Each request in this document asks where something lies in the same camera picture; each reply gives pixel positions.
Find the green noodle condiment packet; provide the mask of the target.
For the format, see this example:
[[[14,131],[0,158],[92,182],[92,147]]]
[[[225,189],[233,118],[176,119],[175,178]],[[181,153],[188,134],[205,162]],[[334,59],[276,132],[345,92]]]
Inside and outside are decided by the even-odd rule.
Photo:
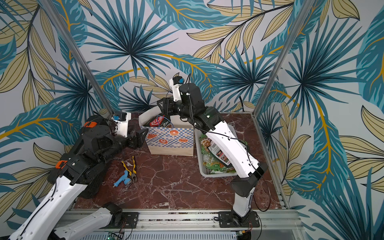
[[[201,135],[199,137],[201,154],[202,154],[202,163],[204,168],[208,171],[209,174],[234,174],[236,172],[233,166],[226,167],[219,160],[217,160],[210,152],[208,147],[211,144],[211,139],[206,135]]]

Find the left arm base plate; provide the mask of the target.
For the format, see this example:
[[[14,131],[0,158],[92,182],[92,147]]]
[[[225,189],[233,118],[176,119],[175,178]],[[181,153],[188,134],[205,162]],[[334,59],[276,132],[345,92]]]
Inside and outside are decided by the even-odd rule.
[[[113,227],[119,229],[135,229],[139,220],[139,212],[122,212],[117,213],[114,217]]]

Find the left aluminium corner post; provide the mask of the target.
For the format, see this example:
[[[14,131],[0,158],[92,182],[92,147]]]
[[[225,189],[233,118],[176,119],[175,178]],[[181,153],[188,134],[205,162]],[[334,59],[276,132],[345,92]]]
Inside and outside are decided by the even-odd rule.
[[[88,81],[92,85],[94,91],[99,96],[103,106],[108,111],[108,113],[110,115],[112,115],[114,113],[114,109],[112,108],[109,100],[104,95],[101,86],[98,84],[94,74],[92,73],[90,67],[88,66],[88,64],[86,62],[86,59],[82,55],[82,53],[81,53],[79,47],[77,46],[74,38],[72,37],[71,33],[69,32],[68,27],[66,27],[65,21],[61,18],[58,10],[54,6],[54,2],[48,1],[48,0],[42,0],[41,5],[45,9],[45,11],[47,12],[48,16],[51,18],[57,31],[63,37],[69,50],[72,52],[73,57],[77,61],[78,65],[82,68],[85,76],[87,77]]]

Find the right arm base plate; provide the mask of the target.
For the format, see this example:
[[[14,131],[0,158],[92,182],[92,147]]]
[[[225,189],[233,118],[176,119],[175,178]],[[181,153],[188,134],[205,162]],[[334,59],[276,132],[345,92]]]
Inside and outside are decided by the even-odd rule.
[[[214,220],[219,222],[221,228],[258,228],[261,226],[260,218],[255,211],[249,211],[244,217],[240,217],[233,210],[218,212]]]

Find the red clear condiment packet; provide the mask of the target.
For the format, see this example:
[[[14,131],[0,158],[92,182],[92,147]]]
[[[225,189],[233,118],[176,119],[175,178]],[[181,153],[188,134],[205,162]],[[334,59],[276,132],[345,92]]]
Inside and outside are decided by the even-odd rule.
[[[154,116],[149,120],[149,127],[162,127],[166,123],[164,116]]]

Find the white plastic basket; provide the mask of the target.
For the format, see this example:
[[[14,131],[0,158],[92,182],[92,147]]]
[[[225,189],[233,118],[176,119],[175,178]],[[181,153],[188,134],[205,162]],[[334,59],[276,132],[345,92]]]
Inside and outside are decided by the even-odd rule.
[[[212,156],[207,147],[202,146],[201,137],[204,139],[206,138],[201,131],[195,130],[195,144],[201,175],[205,178],[224,178],[236,176],[237,173],[233,167],[227,167],[225,164]]]

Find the aluminium corner post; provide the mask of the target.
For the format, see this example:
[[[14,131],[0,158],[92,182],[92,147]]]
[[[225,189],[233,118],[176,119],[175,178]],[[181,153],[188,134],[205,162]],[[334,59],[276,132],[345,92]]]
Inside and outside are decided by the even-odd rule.
[[[77,46],[74,38],[72,37],[71,33],[69,32],[68,27],[66,27],[65,21],[61,18],[58,10],[54,6],[54,2],[48,1],[48,0],[42,0],[41,5],[45,9],[45,11],[47,12],[48,16],[51,18],[57,31],[63,37],[69,50],[72,52],[73,57],[77,61],[78,65],[82,68],[85,76],[87,77],[88,81],[92,85],[94,91],[99,96],[103,106],[108,111],[108,113],[110,115],[112,115],[114,113],[114,109],[112,108],[109,100],[104,95],[101,86],[98,84],[94,74],[92,73],[90,67],[88,66],[88,64],[86,62],[86,59],[82,55],[82,53],[81,53],[79,47]]]
[[[261,96],[257,102],[257,105],[253,111],[253,117],[256,118],[258,116],[258,114],[261,112],[262,106],[268,97],[268,94],[272,88],[272,85],[273,85],[273,83],[274,83],[274,81],[278,75],[278,72],[279,72],[286,56],[289,54],[291,47],[294,44],[295,39],[300,32],[300,28],[303,25],[303,23],[305,22],[306,17],[308,15],[308,13],[310,12],[311,7],[312,7],[314,2],[315,2],[314,0],[308,0],[308,1],[303,2],[303,5],[302,5],[302,7],[298,13],[297,18],[293,22],[293,28],[292,28],[291,32],[287,35],[286,41],[285,41],[285,43],[282,47],[282,50],[281,50],[281,52],[280,52],[280,54],[279,54],[279,56],[275,62],[274,68],[271,71],[271,74],[270,74],[270,76],[269,76],[269,78],[268,78],[268,80],[264,86],[263,92],[262,92],[262,94],[261,94]]]

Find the right aluminium corner post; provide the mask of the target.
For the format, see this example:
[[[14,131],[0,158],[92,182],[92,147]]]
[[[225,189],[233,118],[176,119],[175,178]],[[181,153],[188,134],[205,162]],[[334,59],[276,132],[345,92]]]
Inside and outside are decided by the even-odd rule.
[[[303,5],[302,5],[302,7],[298,13],[297,18],[293,22],[293,28],[292,28],[291,32],[287,35],[286,41],[285,41],[285,43],[282,47],[282,50],[281,50],[281,52],[280,52],[280,54],[279,54],[279,56],[275,62],[274,68],[271,71],[271,74],[270,74],[270,76],[269,76],[269,78],[268,78],[268,80],[264,86],[263,92],[262,92],[262,94],[261,94],[261,96],[257,102],[257,105],[253,111],[253,117],[256,118],[258,116],[258,114],[261,112],[262,106],[268,97],[268,94],[272,88],[272,85],[273,85],[273,83],[274,83],[274,81],[278,75],[278,72],[279,72],[286,56],[289,54],[291,47],[294,44],[295,39],[300,32],[300,28],[303,25],[303,23],[305,22],[306,17],[308,15],[308,13],[310,12],[311,7],[312,7],[314,2],[315,2],[314,0],[308,0],[308,1],[303,2]]]

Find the dark green condiment packet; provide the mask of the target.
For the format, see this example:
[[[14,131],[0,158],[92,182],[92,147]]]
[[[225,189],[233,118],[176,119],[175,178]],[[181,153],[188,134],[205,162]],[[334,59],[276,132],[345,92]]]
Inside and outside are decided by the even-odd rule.
[[[227,156],[224,154],[224,152],[213,141],[211,141],[211,144],[208,147],[208,149],[210,150],[211,154],[217,160],[219,160],[222,164],[224,164],[226,167],[232,166],[230,160],[227,158]]]

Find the blue plastic tool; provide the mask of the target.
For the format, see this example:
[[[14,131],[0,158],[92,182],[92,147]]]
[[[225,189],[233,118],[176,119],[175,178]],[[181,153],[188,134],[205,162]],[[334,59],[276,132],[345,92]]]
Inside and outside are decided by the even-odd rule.
[[[129,172],[127,170],[124,171],[124,174],[114,183],[114,187],[118,187],[121,183],[124,185],[129,185],[131,183],[131,178],[129,177]]]

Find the blue checkered paper bag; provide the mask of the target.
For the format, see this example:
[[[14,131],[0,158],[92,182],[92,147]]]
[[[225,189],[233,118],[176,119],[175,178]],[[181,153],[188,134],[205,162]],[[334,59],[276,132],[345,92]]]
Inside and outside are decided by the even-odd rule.
[[[162,127],[149,127],[149,120],[154,116],[164,116],[166,123]],[[194,128],[182,122],[180,116],[162,115],[159,107],[154,107],[139,115],[139,126],[149,129],[146,143],[152,155],[194,155]]]

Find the aluminium front rail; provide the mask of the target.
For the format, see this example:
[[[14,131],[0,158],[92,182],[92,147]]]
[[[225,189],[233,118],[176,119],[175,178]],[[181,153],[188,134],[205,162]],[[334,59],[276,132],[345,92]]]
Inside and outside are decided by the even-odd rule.
[[[218,212],[226,210],[129,210],[139,212],[135,229],[119,229],[108,225],[80,240],[106,239],[109,236],[122,240],[236,240],[242,238],[242,231],[257,240],[306,240],[304,224],[296,210],[268,210],[257,212],[261,226],[258,228],[221,228],[214,220]],[[67,211],[56,227],[67,227],[96,212]]]

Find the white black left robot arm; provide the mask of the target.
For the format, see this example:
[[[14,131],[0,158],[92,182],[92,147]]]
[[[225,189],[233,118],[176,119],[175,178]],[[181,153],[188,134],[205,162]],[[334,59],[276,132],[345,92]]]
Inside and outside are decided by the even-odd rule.
[[[125,148],[143,146],[147,129],[135,135],[114,135],[108,124],[90,122],[82,127],[82,133],[64,159],[55,167],[54,186],[27,220],[10,235],[11,240],[79,240],[108,225],[118,226],[122,209],[107,203],[96,212],[67,227],[56,225],[71,203],[83,192],[89,191],[109,161]]]

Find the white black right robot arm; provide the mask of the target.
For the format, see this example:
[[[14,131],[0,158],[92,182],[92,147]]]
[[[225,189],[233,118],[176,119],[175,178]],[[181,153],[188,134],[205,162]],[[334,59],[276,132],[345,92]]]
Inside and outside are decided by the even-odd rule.
[[[219,111],[207,107],[202,99],[200,88],[193,83],[174,83],[170,81],[172,97],[158,101],[162,114],[178,115],[197,130],[207,135],[229,159],[235,168],[231,186],[235,191],[232,207],[233,219],[244,222],[251,213],[251,202],[258,181],[266,173],[268,166],[255,159],[245,142],[235,137]]]

